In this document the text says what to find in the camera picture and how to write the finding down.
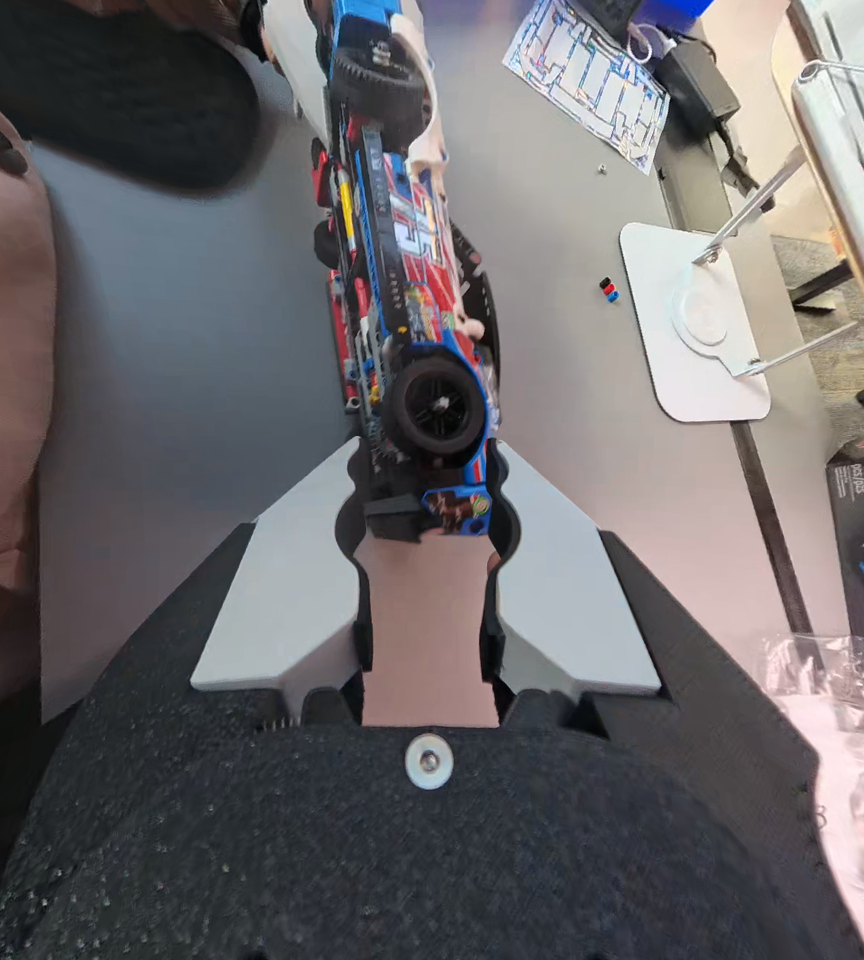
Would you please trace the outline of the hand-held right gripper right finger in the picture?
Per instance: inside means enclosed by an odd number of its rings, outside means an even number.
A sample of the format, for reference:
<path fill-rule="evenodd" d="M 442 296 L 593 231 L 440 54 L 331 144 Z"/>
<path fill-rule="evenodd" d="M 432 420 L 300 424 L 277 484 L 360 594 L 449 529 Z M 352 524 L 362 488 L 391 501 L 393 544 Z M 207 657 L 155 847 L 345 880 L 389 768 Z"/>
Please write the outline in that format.
<path fill-rule="evenodd" d="M 487 451 L 483 676 L 510 695 L 653 698 L 661 680 L 593 520 L 503 441 Z"/>

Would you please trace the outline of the toy brick race car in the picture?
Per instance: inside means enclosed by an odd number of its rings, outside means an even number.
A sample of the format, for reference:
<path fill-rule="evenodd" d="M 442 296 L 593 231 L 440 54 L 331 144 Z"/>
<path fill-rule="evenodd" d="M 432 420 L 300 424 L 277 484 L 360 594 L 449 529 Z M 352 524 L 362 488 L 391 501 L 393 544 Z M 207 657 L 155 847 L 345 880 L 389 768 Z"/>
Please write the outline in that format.
<path fill-rule="evenodd" d="M 325 78 L 312 148 L 342 397 L 377 538 L 488 533 L 500 337 L 482 258 L 452 222 L 434 66 L 403 2 L 306 2 Z"/>

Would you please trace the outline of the white book stand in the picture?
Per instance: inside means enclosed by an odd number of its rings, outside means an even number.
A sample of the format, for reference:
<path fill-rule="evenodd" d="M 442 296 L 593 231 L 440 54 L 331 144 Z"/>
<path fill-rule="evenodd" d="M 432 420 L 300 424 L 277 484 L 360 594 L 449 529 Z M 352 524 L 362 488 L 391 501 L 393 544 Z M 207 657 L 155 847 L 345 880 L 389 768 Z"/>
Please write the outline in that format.
<path fill-rule="evenodd" d="M 619 245 L 660 408 L 683 424 L 754 422 L 772 408 L 767 371 L 851 330 L 772 360 L 756 343 L 727 241 L 808 164 L 831 204 L 853 275 L 864 283 L 864 65 L 813 60 L 791 86 L 799 144 L 715 234 L 627 223 Z"/>

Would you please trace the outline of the black power adapter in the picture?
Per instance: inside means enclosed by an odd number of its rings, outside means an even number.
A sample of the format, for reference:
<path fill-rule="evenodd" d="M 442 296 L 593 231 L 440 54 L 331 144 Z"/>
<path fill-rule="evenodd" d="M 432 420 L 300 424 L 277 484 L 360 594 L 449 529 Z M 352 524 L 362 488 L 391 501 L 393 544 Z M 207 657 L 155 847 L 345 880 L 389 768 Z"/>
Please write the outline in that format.
<path fill-rule="evenodd" d="M 740 102 L 701 41 L 682 39 L 654 64 L 654 78 L 698 137 L 720 135 Z"/>

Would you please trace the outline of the crumpled clear plastic bags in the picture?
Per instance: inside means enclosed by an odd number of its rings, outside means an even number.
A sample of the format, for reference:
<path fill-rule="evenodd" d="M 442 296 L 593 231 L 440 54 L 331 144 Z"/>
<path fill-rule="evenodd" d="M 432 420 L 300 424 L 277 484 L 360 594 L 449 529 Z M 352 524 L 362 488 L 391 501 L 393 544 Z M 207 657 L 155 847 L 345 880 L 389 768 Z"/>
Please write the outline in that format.
<path fill-rule="evenodd" d="M 864 637 L 768 635 L 753 676 L 818 754 L 820 845 L 864 940 Z"/>

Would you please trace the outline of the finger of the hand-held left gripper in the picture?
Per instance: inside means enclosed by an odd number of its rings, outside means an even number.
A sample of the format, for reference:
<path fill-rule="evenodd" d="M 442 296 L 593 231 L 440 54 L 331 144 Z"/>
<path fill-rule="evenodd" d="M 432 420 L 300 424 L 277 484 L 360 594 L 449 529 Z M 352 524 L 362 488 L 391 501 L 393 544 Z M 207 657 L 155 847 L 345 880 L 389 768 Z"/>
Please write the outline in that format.
<path fill-rule="evenodd" d="M 318 60 L 318 27 L 310 2 L 269 1 L 263 6 L 265 43 L 291 90 L 293 114 L 328 147 L 326 77 Z"/>

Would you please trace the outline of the grey desk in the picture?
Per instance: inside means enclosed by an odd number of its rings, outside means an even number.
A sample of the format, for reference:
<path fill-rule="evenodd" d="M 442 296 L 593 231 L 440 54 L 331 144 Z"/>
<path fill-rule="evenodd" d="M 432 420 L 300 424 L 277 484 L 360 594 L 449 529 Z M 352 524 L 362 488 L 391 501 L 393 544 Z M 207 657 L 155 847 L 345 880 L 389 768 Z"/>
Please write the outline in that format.
<path fill-rule="evenodd" d="M 804 357 L 767 375 L 748 427 L 660 411 L 625 282 L 626 222 L 730 214 L 697 148 L 671 199 L 500 59 L 530 2 L 422 2 L 438 63 L 452 212 L 499 302 L 502 437 L 615 531 L 747 668 L 811 618 L 846 628 L 825 460 L 837 443 Z M 306 127 L 250 61 L 272 126 L 241 189 L 167 196 L 36 148 L 57 221 L 54 423 L 41 468 L 43 711 L 83 694 L 126 636 L 238 522 L 342 438 Z"/>

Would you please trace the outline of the holographic sticker sheet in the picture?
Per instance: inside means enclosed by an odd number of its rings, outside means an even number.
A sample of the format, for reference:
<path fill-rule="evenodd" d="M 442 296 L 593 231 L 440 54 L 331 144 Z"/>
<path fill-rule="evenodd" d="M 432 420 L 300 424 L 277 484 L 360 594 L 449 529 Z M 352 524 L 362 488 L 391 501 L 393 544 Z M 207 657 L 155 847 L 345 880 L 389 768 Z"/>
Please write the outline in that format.
<path fill-rule="evenodd" d="M 640 173 L 651 174 L 670 95 L 589 14 L 570 2 L 534 2 L 503 65 Z"/>

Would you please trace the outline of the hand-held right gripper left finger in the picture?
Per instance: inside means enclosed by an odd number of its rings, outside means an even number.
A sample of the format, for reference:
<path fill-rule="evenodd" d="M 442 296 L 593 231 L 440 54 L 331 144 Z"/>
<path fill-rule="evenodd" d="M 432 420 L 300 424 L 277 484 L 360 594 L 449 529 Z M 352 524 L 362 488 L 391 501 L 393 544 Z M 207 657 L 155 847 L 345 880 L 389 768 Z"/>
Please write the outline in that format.
<path fill-rule="evenodd" d="M 253 523 L 190 683 L 272 690 L 290 713 L 370 669 L 372 619 L 362 496 L 366 450 L 352 438 Z"/>

